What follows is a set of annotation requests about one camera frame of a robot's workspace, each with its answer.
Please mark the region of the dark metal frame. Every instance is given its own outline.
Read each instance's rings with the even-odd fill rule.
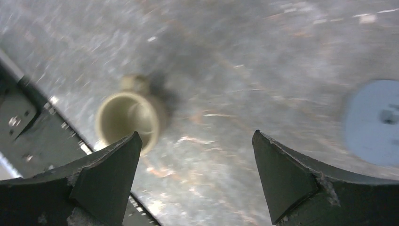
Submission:
[[[260,131],[252,144],[274,225],[398,225],[399,181],[327,165]]]
[[[16,117],[16,121],[10,122],[13,117]],[[2,50],[0,151],[24,178],[94,153],[74,127]],[[160,225],[133,193],[130,193],[128,200],[123,225]]]

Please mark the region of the beige plastic cup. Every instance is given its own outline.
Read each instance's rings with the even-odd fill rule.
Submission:
[[[96,116],[96,133],[105,145],[138,132],[143,142],[140,156],[147,154],[165,129],[163,104],[149,92],[149,82],[141,75],[126,75],[121,92],[109,96]]]

